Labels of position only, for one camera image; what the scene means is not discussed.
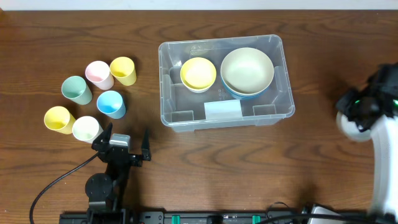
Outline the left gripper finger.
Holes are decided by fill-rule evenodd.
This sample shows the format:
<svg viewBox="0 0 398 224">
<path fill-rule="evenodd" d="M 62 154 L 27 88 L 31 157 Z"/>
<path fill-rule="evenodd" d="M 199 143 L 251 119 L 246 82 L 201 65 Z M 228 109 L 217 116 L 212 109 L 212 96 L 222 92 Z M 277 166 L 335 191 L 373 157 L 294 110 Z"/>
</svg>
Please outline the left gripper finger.
<svg viewBox="0 0 398 224">
<path fill-rule="evenodd" d="M 141 145 L 141 152 L 142 152 L 142 160 L 143 161 L 151 161 L 151 151 L 150 151 L 149 131 L 148 130 L 146 130 L 144 133 L 144 138 L 142 140 L 142 145 Z"/>
<path fill-rule="evenodd" d="M 93 141 L 91 148 L 97 152 L 106 152 L 111 148 L 110 139 L 113 124 L 109 123 L 106 129 Z"/>
</svg>

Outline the light grey-blue bowl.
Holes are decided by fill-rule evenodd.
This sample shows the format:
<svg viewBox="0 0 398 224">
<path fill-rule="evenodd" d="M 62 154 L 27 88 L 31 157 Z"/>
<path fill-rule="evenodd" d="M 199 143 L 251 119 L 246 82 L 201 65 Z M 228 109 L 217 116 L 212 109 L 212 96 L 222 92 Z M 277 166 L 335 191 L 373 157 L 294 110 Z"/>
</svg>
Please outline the light grey-blue bowl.
<svg viewBox="0 0 398 224">
<path fill-rule="evenodd" d="M 348 118 L 341 112 L 337 112 L 336 124 L 338 129 L 352 141 L 365 142 L 371 139 L 370 130 L 361 133 L 356 123 L 348 121 Z"/>
</svg>

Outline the small white bowl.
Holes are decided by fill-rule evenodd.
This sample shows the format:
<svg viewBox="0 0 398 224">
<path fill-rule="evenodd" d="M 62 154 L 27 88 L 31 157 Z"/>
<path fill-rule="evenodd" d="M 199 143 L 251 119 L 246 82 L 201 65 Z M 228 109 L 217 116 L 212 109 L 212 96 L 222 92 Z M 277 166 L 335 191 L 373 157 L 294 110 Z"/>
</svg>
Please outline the small white bowl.
<svg viewBox="0 0 398 224">
<path fill-rule="evenodd" d="M 213 86 L 213 82 L 210 83 L 208 86 L 204 87 L 204 88 L 194 88 L 191 85 L 189 85 L 186 81 L 182 82 L 183 85 L 190 91 L 194 92 L 194 93 L 203 93 L 208 91 L 212 86 Z"/>
</svg>

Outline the yellow bowl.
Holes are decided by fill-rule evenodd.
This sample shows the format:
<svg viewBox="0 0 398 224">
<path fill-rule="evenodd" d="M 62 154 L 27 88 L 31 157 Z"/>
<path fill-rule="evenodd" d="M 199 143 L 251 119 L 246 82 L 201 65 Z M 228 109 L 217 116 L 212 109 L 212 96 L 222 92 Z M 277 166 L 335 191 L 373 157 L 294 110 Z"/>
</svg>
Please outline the yellow bowl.
<svg viewBox="0 0 398 224">
<path fill-rule="evenodd" d="M 194 88 L 204 88 L 216 80 L 216 68 L 211 61 L 202 57 L 187 60 L 181 67 L 180 79 Z"/>
</svg>

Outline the clear plastic storage bin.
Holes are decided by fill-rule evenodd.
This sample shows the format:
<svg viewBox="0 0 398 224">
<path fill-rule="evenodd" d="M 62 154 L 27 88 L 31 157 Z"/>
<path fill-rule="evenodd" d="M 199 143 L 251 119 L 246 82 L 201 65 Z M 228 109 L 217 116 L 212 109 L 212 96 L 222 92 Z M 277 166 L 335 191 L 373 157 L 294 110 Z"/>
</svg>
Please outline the clear plastic storage bin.
<svg viewBox="0 0 398 224">
<path fill-rule="evenodd" d="M 274 66 L 274 79 L 267 91 L 257 98 L 240 100 L 243 117 L 207 120 L 204 103 L 236 100 L 217 76 L 206 92 L 188 90 L 180 79 L 182 65 L 189 59 L 203 57 L 220 69 L 223 59 L 233 50 L 251 47 L 264 52 Z M 175 132 L 233 126 L 267 126 L 289 118 L 295 104 L 285 61 L 282 39 L 275 34 L 221 39 L 184 40 L 159 45 L 160 118 Z"/>
</svg>

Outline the large beige bowl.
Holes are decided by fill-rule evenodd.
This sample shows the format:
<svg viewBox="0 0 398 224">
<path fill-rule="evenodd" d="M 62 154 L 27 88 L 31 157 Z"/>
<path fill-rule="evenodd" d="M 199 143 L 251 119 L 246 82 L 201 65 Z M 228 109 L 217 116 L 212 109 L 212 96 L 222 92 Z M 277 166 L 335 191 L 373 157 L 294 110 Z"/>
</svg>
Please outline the large beige bowl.
<svg viewBox="0 0 398 224">
<path fill-rule="evenodd" d="M 223 59 L 220 75 L 234 92 L 255 95 L 268 88 L 272 83 L 274 66 L 264 52 L 243 47 L 231 51 Z"/>
</svg>

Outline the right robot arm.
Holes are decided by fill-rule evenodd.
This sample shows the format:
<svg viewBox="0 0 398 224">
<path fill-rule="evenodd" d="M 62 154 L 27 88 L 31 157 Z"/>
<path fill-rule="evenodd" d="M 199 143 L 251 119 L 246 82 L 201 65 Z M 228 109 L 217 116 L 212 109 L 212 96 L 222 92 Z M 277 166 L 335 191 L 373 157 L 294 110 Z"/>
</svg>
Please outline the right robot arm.
<svg viewBox="0 0 398 224">
<path fill-rule="evenodd" d="M 371 140 L 374 188 L 369 212 L 397 221 L 397 105 L 387 96 L 348 90 L 336 103 L 336 123 L 350 140 Z"/>
</svg>

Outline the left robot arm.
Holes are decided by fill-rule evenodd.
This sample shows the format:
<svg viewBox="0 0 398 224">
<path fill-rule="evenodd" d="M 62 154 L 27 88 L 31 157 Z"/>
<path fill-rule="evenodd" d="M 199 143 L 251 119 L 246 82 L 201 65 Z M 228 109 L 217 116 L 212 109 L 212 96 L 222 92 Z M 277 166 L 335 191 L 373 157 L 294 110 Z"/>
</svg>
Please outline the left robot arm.
<svg viewBox="0 0 398 224">
<path fill-rule="evenodd" d="M 150 161 L 152 157 L 148 131 L 144 132 L 141 153 L 133 154 L 130 152 L 131 137 L 113 134 L 112 128 L 110 123 L 91 145 L 107 167 L 105 172 L 92 175 L 85 185 L 90 223 L 125 223 L 129 220 L 129 212 L 122 205 L 130 169 L 142 166 L 144 161 Z"/>
</svg>

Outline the blue plastic cup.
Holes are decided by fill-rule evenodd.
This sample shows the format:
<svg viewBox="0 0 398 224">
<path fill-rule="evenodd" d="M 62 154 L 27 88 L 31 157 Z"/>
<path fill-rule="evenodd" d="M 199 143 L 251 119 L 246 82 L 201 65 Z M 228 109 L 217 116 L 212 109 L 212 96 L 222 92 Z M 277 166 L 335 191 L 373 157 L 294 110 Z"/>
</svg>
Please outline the blue plastic cup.
<svg viewBox="0 0 398 224">
<path fill-rule="evenodd" d="M 103 114 L 113 119 L 120 119 L 126 114 L 122 95 L 113 90 L 100 94 L 96 106 Z"/>
</svg>

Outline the yellow plastic cup lower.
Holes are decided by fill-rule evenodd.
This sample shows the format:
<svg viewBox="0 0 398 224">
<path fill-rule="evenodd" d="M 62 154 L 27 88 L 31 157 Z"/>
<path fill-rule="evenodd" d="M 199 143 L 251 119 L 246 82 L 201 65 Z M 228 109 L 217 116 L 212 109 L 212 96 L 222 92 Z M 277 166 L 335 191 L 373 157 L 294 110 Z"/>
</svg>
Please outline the yellow plastic cup lower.
<svg viewBox="0 0 398 224">
<path fill-rule="evenodd" d="M 62 134 L 71 134 L 75 121 L 73 115 L 63 106 L 50 108 L 44 116 L 45 126 Z"/>
</svg>

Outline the yellow plastic cup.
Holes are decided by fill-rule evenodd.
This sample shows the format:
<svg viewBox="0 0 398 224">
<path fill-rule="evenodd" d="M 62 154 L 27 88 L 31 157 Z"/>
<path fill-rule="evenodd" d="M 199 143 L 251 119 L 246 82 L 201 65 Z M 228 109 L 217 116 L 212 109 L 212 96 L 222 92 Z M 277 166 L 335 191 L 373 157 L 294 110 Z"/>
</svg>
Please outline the yellow plastic cup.
<svg viewBox="0 0 398 224">
<path fill-rule="evenodd" d="M 131 86 L 137 80 L 134 62 L 128 57 L 114 59 L 110 66 L 111 74 L 123 85 Z"/>
<path fill-rule="evenodd" d="M 62 134 L 71 134 L 75 121 L 73 115 L 63 106 L 50 108 L 44 116 L 45 126 Z"/>
</svg>

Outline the green plastic cup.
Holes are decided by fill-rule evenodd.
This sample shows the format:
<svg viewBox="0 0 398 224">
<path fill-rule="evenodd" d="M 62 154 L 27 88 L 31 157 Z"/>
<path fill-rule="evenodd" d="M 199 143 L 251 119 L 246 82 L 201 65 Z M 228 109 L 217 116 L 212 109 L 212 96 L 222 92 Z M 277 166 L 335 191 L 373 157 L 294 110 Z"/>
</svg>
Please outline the green plastic cup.
<svg viewBox="0 0 398 224">
<path fill-rule="evenodd" d="M 87 105 L 93 99 L 93 94 L 89 89 L 86 81 L 79 76 L 67 78 L 62 83 L 62 95 L 69 100 L 79 104 Z"/>
</svg>

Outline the yellow plastic cup upper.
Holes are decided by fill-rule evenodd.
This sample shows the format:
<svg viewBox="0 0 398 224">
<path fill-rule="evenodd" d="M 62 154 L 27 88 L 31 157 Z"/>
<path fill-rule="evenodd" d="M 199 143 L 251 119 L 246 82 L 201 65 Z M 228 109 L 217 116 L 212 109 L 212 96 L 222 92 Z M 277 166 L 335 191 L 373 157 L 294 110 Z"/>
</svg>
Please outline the yellow plastic cup upper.
<svg viewBox="0 0 398 224">
<path fill-rule="evenodd" d="M 123 85 L 131 86 L 137 80 L 134 62 L 128 57 L 114 59 L 110 66 L 111 74 Z"/>
</svg>

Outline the white label on bin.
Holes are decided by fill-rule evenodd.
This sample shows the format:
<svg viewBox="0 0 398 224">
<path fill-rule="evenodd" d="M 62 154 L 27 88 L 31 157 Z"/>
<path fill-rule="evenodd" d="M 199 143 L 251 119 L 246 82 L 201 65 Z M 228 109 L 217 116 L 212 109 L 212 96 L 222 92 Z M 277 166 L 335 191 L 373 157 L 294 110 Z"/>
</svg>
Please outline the white label on bin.
<svg viewBox="0 0 398 224">
<path fill-rule="evenodd" d="M 204 103 L 207 120 L 239 119 L 243 117 L 239 100 L 213 101 Z"/>
</svg>

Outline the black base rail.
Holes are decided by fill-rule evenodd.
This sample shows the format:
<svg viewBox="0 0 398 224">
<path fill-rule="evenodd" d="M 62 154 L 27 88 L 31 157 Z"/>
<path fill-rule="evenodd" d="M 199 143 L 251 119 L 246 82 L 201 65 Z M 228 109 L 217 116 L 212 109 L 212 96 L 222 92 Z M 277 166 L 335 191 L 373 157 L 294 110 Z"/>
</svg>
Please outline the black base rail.
<svg viewBox="0 0 398 224">
<path fill-rule="evenodd" d="M 268 218 L 290 215 L 286 211 L 271 211 L 268 213 L 163 213 L 142 212 L 140 215 L 122 213 L 120 215 L 105 213 L 64 213 L 60 215 L 61 224 L 89 223 L 126 223 L 126 224 L 222 224 L 222 223 L 260 223 Z"/>
</svg>

